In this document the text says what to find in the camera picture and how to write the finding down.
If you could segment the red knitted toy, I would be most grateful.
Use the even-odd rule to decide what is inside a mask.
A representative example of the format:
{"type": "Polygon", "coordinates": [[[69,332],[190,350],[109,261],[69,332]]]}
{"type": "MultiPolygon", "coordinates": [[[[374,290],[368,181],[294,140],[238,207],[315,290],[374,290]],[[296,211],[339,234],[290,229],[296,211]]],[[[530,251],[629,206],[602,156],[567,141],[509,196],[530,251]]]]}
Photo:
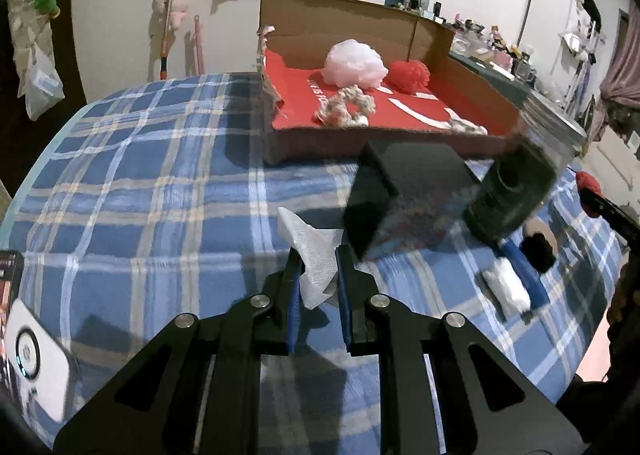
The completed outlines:
{"type": "Polygon", "coordinates": [[[582,210],[590,218],[596,219],[601,215],[603,200],[599,182],[586,171],[578,171],[575,180],[582,210]]]}

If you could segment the beige round cushion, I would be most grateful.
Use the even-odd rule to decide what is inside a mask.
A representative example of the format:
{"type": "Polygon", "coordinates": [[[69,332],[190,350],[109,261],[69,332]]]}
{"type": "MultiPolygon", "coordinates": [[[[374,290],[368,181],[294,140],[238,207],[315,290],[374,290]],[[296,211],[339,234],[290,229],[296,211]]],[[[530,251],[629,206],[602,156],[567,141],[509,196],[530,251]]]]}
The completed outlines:
{"type": "Polygon", "coordinates": [[[534,216],[524,223],[523,236],[533,237],[537,234],[540,234],[547,241],[552,253],[556,256],[559,247],[555,235],[546,222],[542,221],[538,216],[534,216]]]}

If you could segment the black pom pom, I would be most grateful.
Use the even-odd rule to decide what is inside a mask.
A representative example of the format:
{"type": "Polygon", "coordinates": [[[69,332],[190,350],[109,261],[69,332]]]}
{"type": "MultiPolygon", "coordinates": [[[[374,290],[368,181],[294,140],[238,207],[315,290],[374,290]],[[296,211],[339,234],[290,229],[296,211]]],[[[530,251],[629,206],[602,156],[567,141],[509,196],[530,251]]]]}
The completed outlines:
{"type": "Polygon", "coordinates": [[[525,236],[520,250],[529,264],[540,274],[547,273],[555,264],[556,251],[543,233],[525,236]]]}

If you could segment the blue white cloth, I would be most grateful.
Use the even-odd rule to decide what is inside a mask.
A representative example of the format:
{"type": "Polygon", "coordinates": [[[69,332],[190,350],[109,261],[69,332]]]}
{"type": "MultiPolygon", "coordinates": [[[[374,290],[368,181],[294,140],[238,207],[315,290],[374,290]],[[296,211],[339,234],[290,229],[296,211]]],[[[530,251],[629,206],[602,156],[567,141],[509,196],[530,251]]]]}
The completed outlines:
{"type": "Polygon", "coordinates": [[[540,275],[526,259],[520,248],[511,239],[503,239],[499,243],[499,250],[510,261],[515,274],[521,279],[523,287],[529,295],[530,308],[533,311],[538,311],[548,305],[550,299],[541,282],[540,275]]]}

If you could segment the white tissue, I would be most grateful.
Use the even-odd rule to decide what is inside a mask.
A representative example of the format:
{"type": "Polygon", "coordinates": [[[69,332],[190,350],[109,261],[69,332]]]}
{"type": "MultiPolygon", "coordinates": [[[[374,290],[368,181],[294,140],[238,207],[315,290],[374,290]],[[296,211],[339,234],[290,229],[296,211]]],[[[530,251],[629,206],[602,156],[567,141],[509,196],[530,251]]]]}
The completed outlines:
{"type": "Polygon", "coordinates": [[[278,233],[302,259],[300,297],[308,310],[333,297],[337,287],[335,249],[341,245],[342,230],[316,229],[286,209],[278,208],[278,233]]]}

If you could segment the beige floral scrunchie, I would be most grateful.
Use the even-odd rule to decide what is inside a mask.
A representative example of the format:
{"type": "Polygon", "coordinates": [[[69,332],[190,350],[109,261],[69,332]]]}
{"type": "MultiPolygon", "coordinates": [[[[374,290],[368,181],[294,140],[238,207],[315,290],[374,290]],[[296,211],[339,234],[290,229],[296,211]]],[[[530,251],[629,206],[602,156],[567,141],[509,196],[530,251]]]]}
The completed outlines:
{"type": "Polygon", "coordinates": [[[369,118],[376,113],[374,98],[358,85],[339,89],[332,97],[322,100],[314,113],[314,120],[322,126],[349,128],[369,126],[369,118]]]}

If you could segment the white sock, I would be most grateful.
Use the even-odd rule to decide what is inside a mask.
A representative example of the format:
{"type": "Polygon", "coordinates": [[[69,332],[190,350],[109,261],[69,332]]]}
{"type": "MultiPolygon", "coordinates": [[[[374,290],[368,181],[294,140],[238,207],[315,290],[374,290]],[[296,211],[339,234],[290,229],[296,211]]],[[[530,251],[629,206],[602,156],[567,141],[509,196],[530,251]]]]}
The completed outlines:
{"type": "Polygon", "coordinates": [[[529,294],[508,259],[495,259],[482,272],[482,277],[506,319],[523,315],[532,308],[529,294]]]}

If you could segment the glass jar with metal lid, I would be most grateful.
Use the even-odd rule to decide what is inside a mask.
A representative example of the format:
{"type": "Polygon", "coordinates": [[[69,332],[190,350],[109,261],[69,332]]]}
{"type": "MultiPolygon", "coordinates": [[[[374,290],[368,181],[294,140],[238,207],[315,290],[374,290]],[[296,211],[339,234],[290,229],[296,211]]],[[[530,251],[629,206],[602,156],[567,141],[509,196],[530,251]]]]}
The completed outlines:
{"type": "Polygon", "coordinates": [[[547,97],[524,100],[506,148],[480,182],[464,212],[471,233],[486,244],[509,237],[532,216],[582,150],[585,131],[547,97]]]}

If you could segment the pink curtain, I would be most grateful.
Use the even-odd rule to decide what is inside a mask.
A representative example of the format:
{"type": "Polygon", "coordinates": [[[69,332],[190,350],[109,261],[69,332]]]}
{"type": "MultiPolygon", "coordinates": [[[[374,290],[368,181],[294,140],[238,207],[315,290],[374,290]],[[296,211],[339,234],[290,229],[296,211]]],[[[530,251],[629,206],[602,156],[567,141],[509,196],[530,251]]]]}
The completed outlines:
{"type": "Polygon", "coordinates": [[[608,118],[617,111],[623,113],[623,121],[629,119],[632,126],[639,126],[639,9],[635,3],[630,6],[622,49],[600,85],[590,129],[592,141],[601,140],[608,118]]]}

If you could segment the white device with round dial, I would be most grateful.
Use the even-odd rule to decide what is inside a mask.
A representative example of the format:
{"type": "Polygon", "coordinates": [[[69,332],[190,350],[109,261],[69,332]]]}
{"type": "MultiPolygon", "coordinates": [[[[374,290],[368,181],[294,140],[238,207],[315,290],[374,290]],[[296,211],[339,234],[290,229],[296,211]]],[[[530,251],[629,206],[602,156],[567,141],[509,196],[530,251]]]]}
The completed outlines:
{"type": "Polygon", "coordinates": [[[62,423],[70,412],[76,383],[70,354],[20,298],[11,307],[4,339],[24,411],[37,404],[50,420],[62,423]]]}

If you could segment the blue plaid tablecloth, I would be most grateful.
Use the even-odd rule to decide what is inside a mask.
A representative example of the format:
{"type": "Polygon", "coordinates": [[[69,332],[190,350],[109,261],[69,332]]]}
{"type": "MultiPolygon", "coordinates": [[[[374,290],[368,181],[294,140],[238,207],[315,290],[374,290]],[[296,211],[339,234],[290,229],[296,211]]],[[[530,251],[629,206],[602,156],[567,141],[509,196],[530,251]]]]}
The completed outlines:
{"type": "MultiPolygon", "coordinates": [[[[4,233],[23,253],[21,297],[80,367],[81,405],[181,311],[212,315],[255,290],[285,257],[277,210],[340,221],[350,164],[267,167],[260,85],[250,74],[152,83],[83,109],[44,153],[4,233]]],[[[550,307],[502,323],[474,281],[490,259],[465,230],[444,248],[374,264],[420,311],[456,310],[556,399],[614,287],[620,247],[582,214],[570,175],[548,217],[560,263],[544,276],[550,307]]]]}

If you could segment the white refrigerator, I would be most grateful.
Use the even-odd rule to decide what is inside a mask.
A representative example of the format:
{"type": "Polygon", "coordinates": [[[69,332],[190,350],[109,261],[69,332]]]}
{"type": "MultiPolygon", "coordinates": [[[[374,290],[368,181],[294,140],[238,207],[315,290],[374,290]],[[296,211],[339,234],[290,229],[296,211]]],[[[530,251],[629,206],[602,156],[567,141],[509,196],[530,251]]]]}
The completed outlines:
{"type": "Polygon", "coordinates": [[[564,92],[574,80],[578,60],[563,36],[577,22],[576,0],[529,0],[518,47],[532,51],[529,63],[537,77],[549,80],[564,92]]]}

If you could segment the red mesh bath pouf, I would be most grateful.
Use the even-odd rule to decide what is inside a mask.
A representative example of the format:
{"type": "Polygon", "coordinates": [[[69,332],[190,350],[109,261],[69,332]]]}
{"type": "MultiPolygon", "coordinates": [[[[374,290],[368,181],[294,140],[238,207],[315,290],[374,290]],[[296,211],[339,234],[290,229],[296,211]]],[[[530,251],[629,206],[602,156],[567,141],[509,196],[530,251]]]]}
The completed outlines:
{"type": "Polygon", "coordinates": [[[396,60],[390,64],[385,83],[395,91],[414,95],[425,91],[430,83],[431,73],[420,60],[396,60]]]}

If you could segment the clear plastic bag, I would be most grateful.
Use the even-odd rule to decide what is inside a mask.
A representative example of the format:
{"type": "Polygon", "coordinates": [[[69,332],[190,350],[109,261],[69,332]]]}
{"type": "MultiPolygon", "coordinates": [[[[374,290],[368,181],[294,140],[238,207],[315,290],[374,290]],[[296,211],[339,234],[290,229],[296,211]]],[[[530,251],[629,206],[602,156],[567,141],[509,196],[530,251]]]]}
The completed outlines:
{"type": "Polygon", "coordinates": [[[29,48],[24,94],[27,116],[32,121],[65,98],[55,66],[35,43],[29,48]]]}

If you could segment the orange handled mop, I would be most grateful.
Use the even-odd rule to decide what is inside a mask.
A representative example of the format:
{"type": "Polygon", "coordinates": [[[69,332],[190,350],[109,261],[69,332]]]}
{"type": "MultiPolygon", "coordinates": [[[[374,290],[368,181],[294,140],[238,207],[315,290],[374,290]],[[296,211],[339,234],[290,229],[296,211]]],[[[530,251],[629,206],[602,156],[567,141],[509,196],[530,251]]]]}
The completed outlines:
{"type": "Polygon", "coordinates": [[[165,0],[165,14],[163,24],[163,35],[160,41],[160,80],[167,79],[167,59],[168,59],[168,40],[170,33],[170,12],[172,0],[165,0]]]}

